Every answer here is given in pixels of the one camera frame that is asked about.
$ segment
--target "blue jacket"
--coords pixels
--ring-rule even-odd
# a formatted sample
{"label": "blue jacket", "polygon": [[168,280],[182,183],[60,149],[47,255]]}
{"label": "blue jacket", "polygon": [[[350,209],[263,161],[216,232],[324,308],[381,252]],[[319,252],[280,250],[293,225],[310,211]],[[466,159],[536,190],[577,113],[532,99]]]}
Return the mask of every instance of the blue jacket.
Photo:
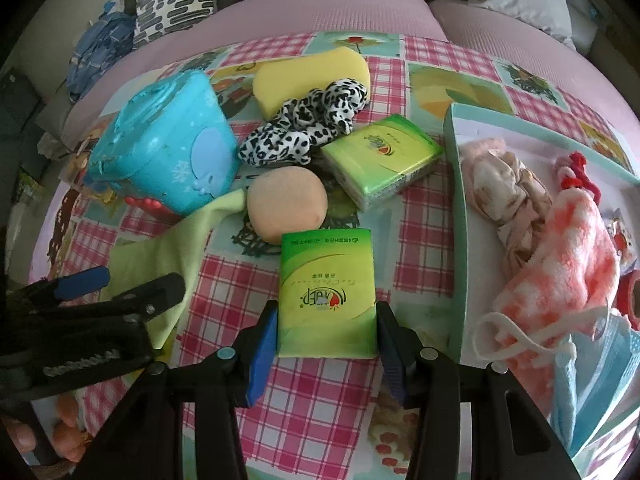
{"label": "blue jacket", "polygon": [[73,102],[84,97],[120,58],[133,48],[136,19],[124,12],[105,12],[78,41],[66,76]]}

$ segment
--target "checkered pattern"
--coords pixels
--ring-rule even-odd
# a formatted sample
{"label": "checkered pattern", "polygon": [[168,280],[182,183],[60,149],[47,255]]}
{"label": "checkered pattern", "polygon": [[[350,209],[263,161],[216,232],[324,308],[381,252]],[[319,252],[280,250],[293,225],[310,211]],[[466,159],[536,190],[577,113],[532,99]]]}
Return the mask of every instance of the checkered pattern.
{"label": "checkered pattern", "polygon": [[231,129],[238,140],[238,143],[245,142],[249,134],[262,123],[260,121],[235,122],[231,123]]}
{"label": "checkered pattern", "polygon": [[91,199],[87,198],[83,195],[78,195],[76,201],[74,202],[74,207],[71,210],[72,218],[82,218],[84,213],[86,213],[86,209],[89,207],[91,203]]}
{"label": "checkered pattern", "polygon": [[596,112],[591,110],[586,104],[584,104],[579,99],[575,98],[571,94],[559,90],[564,98],[564,102],[567,103],[569,110],[571,113],[575,115],[582,122],[587,123],[589,126],[593,126],[596,130],[598,130],[601,134],[606,135],[610,139],[615,139],[616,137],[611,133],[607,123],[604,121],[602,117],[600,117]]}
{"label": "checkered pattern", "polygon": [[[441,137],[432,136],[439,143]],[[405,292],[453,294],[452,170],[442,158],[426,178],[402,192],[400,258],[394,288]]]}
{"label": "checkered pattern", "polygon": [[103,383],[92,384],[84,390],[84,425],[87,431],[95,435],[107,420],[116,404],[127,393],[127,386],[120,377]]}
{"label": "checkered pattern", "polygon": [[[89,220],[79,221],[62,265],[61,276],[75,274],[91,267],[105,266],[109,261],[111,247],[113,247],[117,235],[118,232],[113,228],[94,224]],[[93,303],[97,301],[98,294],[97,290],[67,303]]]}
{"label": "checkered pattern", "polygon": [[404,61],[390,57],[364,56],[371,74],[369,105],[357,115],[359,123],[379,121],[391,114],[404,115],[409,89]]}
{"label": "checkered pattern", "polygon": [[506,91],[513,102],[513,110],[519,117],[586,144],[580,123],[570,113],[528,92],[510,87]]}
{"label": "checkered pattern", "polygon": [[489,56],[453,43],[405,36],[404,56],[407,61],[428,63],[500,82]]}
{"label": "checkered pattern", "polygon": [[129,206],[120,223],[120,231],[153,238],[164,233],[170,224],[165,224],[145,213],[139,207]]}
{"label": "checkered pattern", "polygon": [[300,56],[313,36],[309,33],[289,34],[288,36],[245,41],[235,48],[232,47],[231,52],[220,63],[220,66],[241,65],[277,57]]}
{"label": "checkered pattern", "polygon": [[391,301],[391,291],[385,290],[384,288],[377,288],[376,301],[386,301],[389,303],[389,301]]}
{"label": "checkered pattern", "polygon": [[[276,298],[278,273],[206,256],[180,338],[181,365],[230,345]],[[389,297],[379,290],[380,299]],[[264,396],[238,413],[246,458],[312,478],[345,478],[369,402],[375,360],[277,359]],[[193,427],[193,412],[187,410]]]}

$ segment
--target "blue gripper pad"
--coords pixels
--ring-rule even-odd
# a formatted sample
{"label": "blue gripper pad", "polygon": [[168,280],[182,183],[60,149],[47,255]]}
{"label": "blue gripper pad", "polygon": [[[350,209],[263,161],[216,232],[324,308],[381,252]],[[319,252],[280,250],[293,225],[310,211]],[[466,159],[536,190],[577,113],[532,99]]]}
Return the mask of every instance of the blue gripper pad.
{"label": "blue gripper pad", "polygon": [[271,365],[276,357],[278,309],[271,308],[266,314],[268,318],[262,332],[262,338],[249,366],[249,386],[246,390],[246,402],[249,407],[253,406],[264,393]]}
{"label": "blue gripper pad", "polygon": [[107,267],[93,267],[71,276],[59,278],[54,297],[58,301],[69,301],[80,298],[95,290],[99,290],[109,283],[109,269]]}
{"label": "blue gripper pad", "polygon": [[[392,335],[394,327],[389,326],[390,320],[387,319],[387,316],[380,316],[380,310],[380,307],[378,307],[378,352],[380,361],[382,361],[385,381],[389,386],[391,395],[402,406],[408,396],[406,369]],[[393,316],[393,322],[397,325],[395,316]]]}

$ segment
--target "blue wet wipes container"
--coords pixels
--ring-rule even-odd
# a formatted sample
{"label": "blue wet wipes container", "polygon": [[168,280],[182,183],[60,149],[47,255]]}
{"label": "blue wet wipes container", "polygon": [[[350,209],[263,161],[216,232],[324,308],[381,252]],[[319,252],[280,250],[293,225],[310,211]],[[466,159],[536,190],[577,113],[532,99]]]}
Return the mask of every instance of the blue wet wipes container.
{"label": "blue wet wipes container", "polygon": [[95,145],[87,172],[119,195],[186,216],[229,191],[237,147],[209,79],[193,70],[133,96]]}

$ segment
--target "yellow sponge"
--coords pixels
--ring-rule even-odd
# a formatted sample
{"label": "yellow sponge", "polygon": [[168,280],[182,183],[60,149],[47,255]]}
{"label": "yellow sponge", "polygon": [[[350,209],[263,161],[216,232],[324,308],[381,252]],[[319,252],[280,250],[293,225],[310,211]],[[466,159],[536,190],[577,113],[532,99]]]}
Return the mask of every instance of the yellow sponge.
{"label": "yellow sponge", "polygon": [[365,59],[347,46],[311,56],[265,63],[255,73],[254,95],[265,120],[273,119],[284,101],[303,98],[311,89],[324,90],[338,79],[352,78],[367,87],[371,78]]}

